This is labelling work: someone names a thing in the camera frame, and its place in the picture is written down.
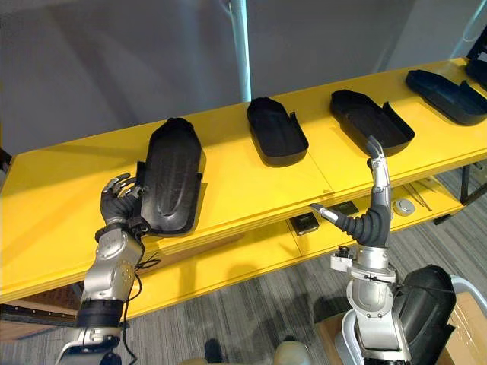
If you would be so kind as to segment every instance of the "robotic arm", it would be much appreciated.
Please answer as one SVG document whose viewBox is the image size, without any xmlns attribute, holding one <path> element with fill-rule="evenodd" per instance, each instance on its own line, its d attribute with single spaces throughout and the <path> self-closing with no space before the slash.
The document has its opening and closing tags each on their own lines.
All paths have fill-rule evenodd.
<svg viewBox="0 0 487 365">
<path fill-rule="evenodd" d="M 135 178 L 126 173 L 103 188 L 101 214 L 106 226 L 95 235 L 96 258 L 84 280 L 78 318 L 56 364 L 122 363 L 113 349 L 120 342 L 123 304 L 129 299 L 135 268 L 144 255 L 144 246 L 127 226 L 142 194 L 140 187 L 129 187 L 134 183 Z"/>
<path fill-rule="evenodd" d="M 365 364 L 406 364 L 411 356 L 401 321 L 392 311 L 396 273 L 389 268 L 386 245 L 391 219 L 389 173 L 382 147 L 373 136 L 367 149 L 374 186 L 366 214 L 350 218 L 319 204 L 310 206 L 357 240 L 356 259 L 342 247 L 331 258 L 331 267 L 351 276 L 346 293 L 357 316 L 358 343 Z"/>
</svg>

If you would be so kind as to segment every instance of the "wire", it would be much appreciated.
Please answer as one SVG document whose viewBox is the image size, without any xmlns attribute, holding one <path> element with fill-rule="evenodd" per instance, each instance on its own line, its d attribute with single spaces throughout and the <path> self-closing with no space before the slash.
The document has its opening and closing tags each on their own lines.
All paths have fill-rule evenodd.
<svg viewBox="0 0 487 365">
<path fill-rule="evenodd" d="M 137 357 L 132 352 L 132 350 L 130 350 L 129 346 L 127 345 L 127 311 L 129 309 L 129 301 L 130 300 L 127 300 L 126 301 L 126 303 L 125 303 L 125 311 L 123 312 L 123 335 L 122 335 L 122 338 L 123 338 L 123 346 L 125 346 L 125 349 L 127 350 L 127 352 L 132 357 L 132 361 L 130 361 L 130 364 L 129 365 L 133 365 L 134 363 L 137 362 Z"/>
<path fill-rule="evenodd" d="M 135 278 L 137 279 L 137 282 L 138 282 L 138 292 L 136 295 L 129 298 L 125 303 L 125 309 L 123 312 L 123 335 L 122 335 L 122 337 L 123 337 L 123 346 L 125 347 L 127 352 L 130 354 L 130 356 L 132 357 L 132 361 L 130 361 L 129 365 L 133 365 L 134 363 L 137 362 L 137 359 L 138 359 L 136 357 L 136 355 L 132 352 L 132 350 L 130 350 L 129 345 L 127 344 L 127 312 L 129 310 L 129 302 L 130 302 L 130 300 L 134 300 L 136 297 L 138 297 L 140 295 L 140 293 L 142 292 L 142 280 L 141 280 L 140 276 L 138 276 L 137 271 L 140 269 L 144 269 L 144 268 L 151 268 L 152 266 L 155 266 L 159 262 L 161 262 L 160 259 L 154 258 L 157 254 L 158 253 L 155 252 L 147 260 L 140 262 L 135 266 L 134 275 L 135 275 Z"/>
</svg>

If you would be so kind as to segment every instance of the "lower shelf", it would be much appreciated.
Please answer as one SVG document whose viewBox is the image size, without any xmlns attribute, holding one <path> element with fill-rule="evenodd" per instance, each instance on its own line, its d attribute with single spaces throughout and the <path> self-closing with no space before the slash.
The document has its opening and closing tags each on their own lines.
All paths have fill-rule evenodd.
<svg viewBox="0 0 487 365">
<path fill-rule="evenodd" d="M 393 201 L 407 198 L 416 211 L 408 217 L 394 214 L 392 230 L 452 214 L 463 207 L 434 178 L 423 179 L 413 185 L 431 210 L 422 207 L 404 187 L 393 189 Z M 353 202 L 362 214 L 370 204 L 370 197 Z M 140 316 L 354 243 L 321 217 L 318 221 L 319 229 L 303 236 L 296 236 L 287 221 L 270 224 L 251 230 L 232 243 L 158 270 L 142 272 L 143 290 L 130 302 L 128 317 Z M 137 291 L 135 283 L 132 295 Z"/>
<path fill-rule="evenodd" d="M 411 196 L 409 192 L 413 192 L 412 187 L 419 193 L 419 197 Z M 398 186 L 393 188 L 391 202 L 394 203 L 397 199 L 405 198 L 411 201 L 415 206 L 415 212 L 408 217 L 402 217 L 393 212 L 393 219 L 391 221 L 391 230 L 402 230 L 424 221 L 429 221 L 433 218 L 440 217 L 446 214 L 453 214 L 459 211 L 463 206 L 457 201 L 448 190 L 441 185 L 435 178 L 421 179 L 405 186 Z M 428 205 L 429 209 L 421 206 L 419 202 L 423 199 Z M 364 214 L 371 203 L 370 196 L 355 199 L 353 201 L 359 212 L 353 214 L 359 216 Z M 346 246 L 347 244 L 355 243 L 354 240 L 346 233 L 336 229 L 330 222 L 325 221 L 322 217 L 315 214 L 320 229 L 305 234 L 303 236 L 296 236 L 293 231 L 293 237 L 296 241 L 302 256 L 307 258 L 321 255 L 325 252 L 335 250 L 338 246 Z"/>
</svg>

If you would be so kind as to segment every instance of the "gray carpet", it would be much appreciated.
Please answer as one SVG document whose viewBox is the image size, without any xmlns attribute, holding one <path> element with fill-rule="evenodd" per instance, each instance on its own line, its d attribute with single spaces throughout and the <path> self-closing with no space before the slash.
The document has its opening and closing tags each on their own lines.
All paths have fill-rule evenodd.
<svg viewBox="0 0 487 365">
<path fill-rule="evenodd" d="M 460 191 L 460 170 L 440 179 Z M 402 278 L 436 264 L 472 281 L 486 295 L 487 196 L 440 226 L 428 222 L 394 233 L 390 247 Z M 140 364 L 175 364 L 204 357 L 205 342 L 217 338 L 228 362 L 261 364 L 272 363 L 275 346 L 293 335 L 309 347 L 315 363 L 327 364 L 313 323 L 348 309 L 346 283 L 346 275 L 331 271 L 324 255 L 134 319 L 129 344 Z M 61 328 L 0 344 L 1 364 L 53 363 L 64 334 Z M 123 347 L 117 350 L 129 363 Z"/>
</svg>

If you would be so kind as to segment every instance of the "black cable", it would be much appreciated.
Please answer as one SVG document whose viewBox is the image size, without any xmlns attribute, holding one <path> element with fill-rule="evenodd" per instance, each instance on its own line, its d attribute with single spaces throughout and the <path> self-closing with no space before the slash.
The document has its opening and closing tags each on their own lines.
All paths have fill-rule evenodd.
<svg viewBox="0 0 487 365">
<path fill-rule="evenodd" d="M 161 262 L 160 259 L 154 259 L 154 257 L 156 255 L 157 255 L 157 253 L 155 252 L 149 259 L 145 260 L 144 262 L 138 263 L 137 266 L 135 267 L 134 276 L 135 276 L 135 278 L 137 279 L 137 282 L 138 282 L 138 292 L 137 292 L 136 295 L 134 295 L 132 298 L 129 298 L 126 301 L 125 310 L 123 312 L 123 335 L 122 335 L 122 337 L 123 337 L 123 346 L 125 347 L 125 349 L 127 350 L 127 352 L 130 354 L 130 356 L 132 357 L 132 361 L 130 362 L 129 365 L 133 365 L 134 363 L 137 362 L 136 355 L 132 352 L 132 350 L 130 350 L 129 345 L 127 344 L 127 312 L 129 310 L 129 301 L 130 300 L 134 300 L 142 292 L 142 280 L 141 280 L 140 276 L 138 276 L 137 271 L 139 269 L 151 268 L 152 266 L 157 265 L 159 262 Z"/>
<path fill-rule="evenodd" d="M 129 346 L 127 345 L 127 311 L 129 309 L 129 300 L 126 301 L 125 303 L 125 311 L 123 312 L 123 346 L 125 346 L 125 349 L 127 352 L 130 354 L 132 357 L 132 361 L 130 361 L 129 365 L 133 365 L 134 363 L 137 362 L 137 357 L 136 355 L 130 350 Z"/>
<path fill-rule="evenodd" d="M 391 281 L 387 281 L 387 280 L 382 280 L 382 279 L 378 279 L 377 276 L 372 276 L 372 275 L 364 275 L 364 278 L 370 280 L 370 281 L 378 281 L 379 283 L 385 283 L 385 284 L 395 284 Z"/>
</svg>

